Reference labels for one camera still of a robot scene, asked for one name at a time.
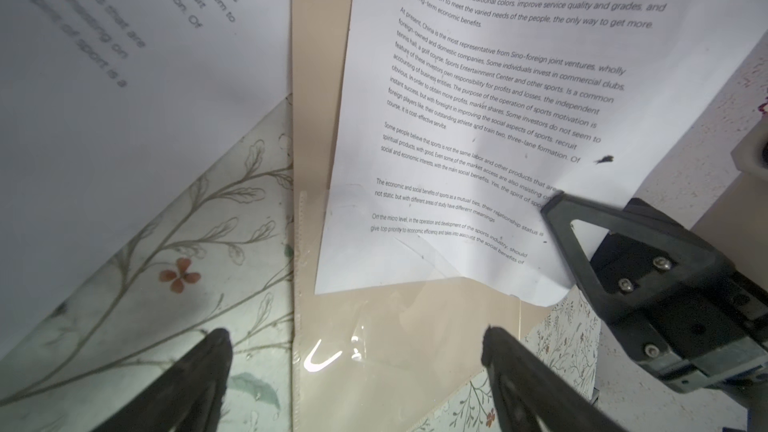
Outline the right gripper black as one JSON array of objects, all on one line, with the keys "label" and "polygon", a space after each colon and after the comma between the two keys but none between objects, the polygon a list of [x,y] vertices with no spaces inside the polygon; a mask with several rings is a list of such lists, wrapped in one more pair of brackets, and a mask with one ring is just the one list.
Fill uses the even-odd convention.
[{"label": "right gripper black", "polygon": [[767,385],[767,291],[714,246],[634,198],[560,193],[541,209],[560,256],[627,356],[668,388]]}]

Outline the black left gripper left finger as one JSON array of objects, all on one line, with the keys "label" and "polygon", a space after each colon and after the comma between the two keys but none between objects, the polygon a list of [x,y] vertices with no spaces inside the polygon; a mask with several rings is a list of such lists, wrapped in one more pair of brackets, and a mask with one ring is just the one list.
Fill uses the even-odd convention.
[{"label": "black left gripper left finger", "polygon": [[233,347],[229,332],[207,334],[98,431],[215,431],[227,389]]}]

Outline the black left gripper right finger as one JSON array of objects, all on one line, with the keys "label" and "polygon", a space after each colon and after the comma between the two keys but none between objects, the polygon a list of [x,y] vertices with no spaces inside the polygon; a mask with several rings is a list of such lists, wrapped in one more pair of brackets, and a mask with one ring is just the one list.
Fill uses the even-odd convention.
[{"label": "black left gripper right finger", "polygon": [[481,363],[503,431],[620,431],[514,336],[491,326]]}]

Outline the beige file folder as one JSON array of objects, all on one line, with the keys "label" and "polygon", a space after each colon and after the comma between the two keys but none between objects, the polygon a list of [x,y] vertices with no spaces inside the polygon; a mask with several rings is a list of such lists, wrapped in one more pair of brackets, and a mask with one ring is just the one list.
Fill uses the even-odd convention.
[{"label": "beige file folder", "polygon": [[480,373],[482,337],[547,310],[466,279],[314,292],[352,0],[292,0],[297,431],[408,431]]}]

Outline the printed paper sheet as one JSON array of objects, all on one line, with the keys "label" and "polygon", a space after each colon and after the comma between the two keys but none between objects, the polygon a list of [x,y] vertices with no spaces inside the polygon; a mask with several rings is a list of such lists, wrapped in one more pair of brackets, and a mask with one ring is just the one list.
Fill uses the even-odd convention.
[{"label": "printed paper sheet", "polygon": [[291,0],[1,0],[1,350],[291,90]]},{"label": "printed paper sheet", "polygon": [[573,281],[541,216],[615,207],[767,29],[767,0],[352,0],[315,290]]}]

